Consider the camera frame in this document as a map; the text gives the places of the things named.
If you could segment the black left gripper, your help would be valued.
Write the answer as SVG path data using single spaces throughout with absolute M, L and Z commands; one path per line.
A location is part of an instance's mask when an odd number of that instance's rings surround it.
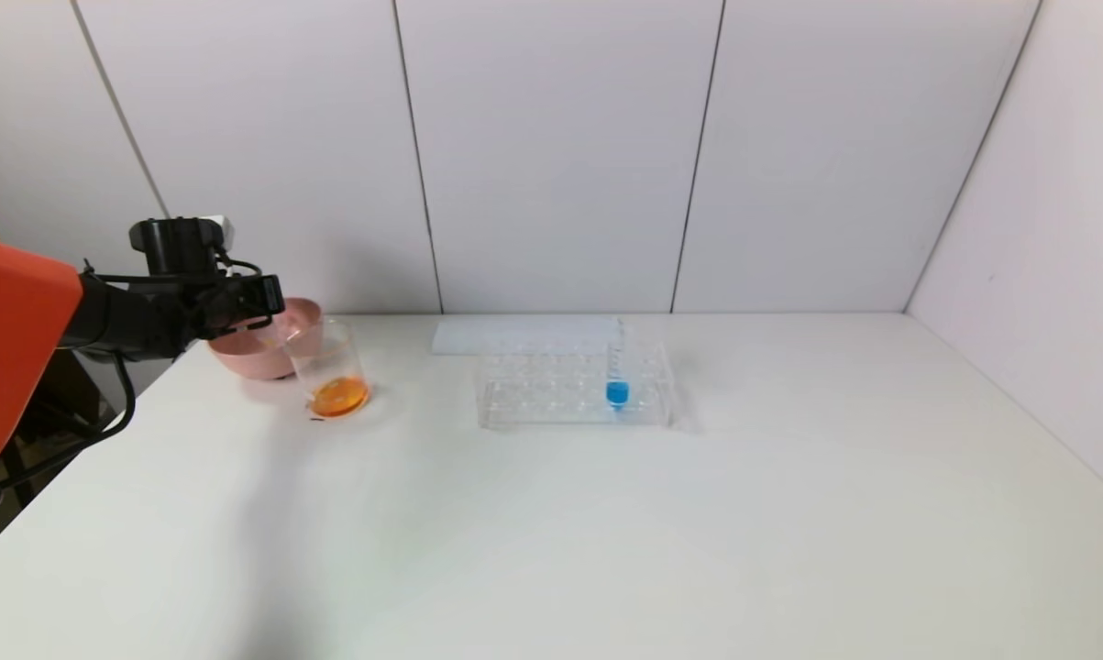
M 210 296 L 210 338 L 263 329 L 283 313 L 286 304 L 276 275 L 248 275 L 221 280 Z

